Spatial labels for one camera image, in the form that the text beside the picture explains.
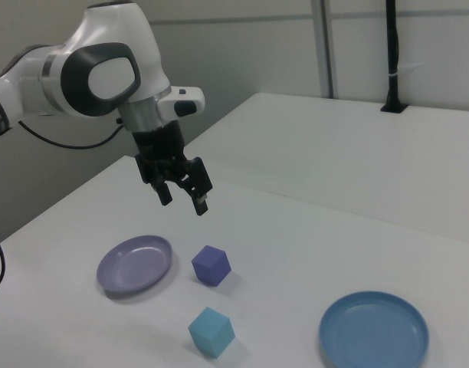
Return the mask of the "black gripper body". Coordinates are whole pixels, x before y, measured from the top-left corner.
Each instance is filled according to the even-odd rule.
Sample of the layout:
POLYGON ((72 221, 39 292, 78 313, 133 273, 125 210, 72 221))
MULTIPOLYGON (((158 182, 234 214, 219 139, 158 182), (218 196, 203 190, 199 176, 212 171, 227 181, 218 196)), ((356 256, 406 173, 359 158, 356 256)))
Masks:
POLYGON ((178 182, 186 176, 185 141, 178 121, 134 133, 133 139, 139 150, 136 163, 145 184, 159 188, 165 181, 178 182))

